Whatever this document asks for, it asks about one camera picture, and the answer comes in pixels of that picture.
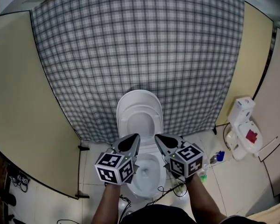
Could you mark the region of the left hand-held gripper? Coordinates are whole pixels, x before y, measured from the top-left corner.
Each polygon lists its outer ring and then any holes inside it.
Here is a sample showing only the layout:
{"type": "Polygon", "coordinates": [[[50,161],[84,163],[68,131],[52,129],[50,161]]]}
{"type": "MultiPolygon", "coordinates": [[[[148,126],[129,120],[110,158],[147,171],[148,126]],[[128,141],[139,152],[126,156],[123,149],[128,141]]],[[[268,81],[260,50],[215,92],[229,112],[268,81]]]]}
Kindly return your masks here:
{"type": "Polygon", "coordinates": [[[140,147],[140,135],[129,134],[112,144],[102,152],[95,163],[95,169],[101,181],[122,185],[131,183],[139,166],[135,163],[140,147]]]}

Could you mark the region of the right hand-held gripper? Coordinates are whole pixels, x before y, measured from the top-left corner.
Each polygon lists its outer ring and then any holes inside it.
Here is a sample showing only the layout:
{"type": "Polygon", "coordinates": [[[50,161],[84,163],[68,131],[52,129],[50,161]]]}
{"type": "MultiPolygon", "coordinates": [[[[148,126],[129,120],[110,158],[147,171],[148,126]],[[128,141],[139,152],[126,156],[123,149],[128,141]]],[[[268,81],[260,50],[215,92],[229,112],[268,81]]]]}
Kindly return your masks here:
{"type": "Polygon", "coordinates": [[[154,139],[159,151],[165,156],[168,170],[175,178],[188,178],[202,168],[204,152],[196,144],[184,144],[181,147],[186,141],[173,134],[156,134],[154,139]]]}

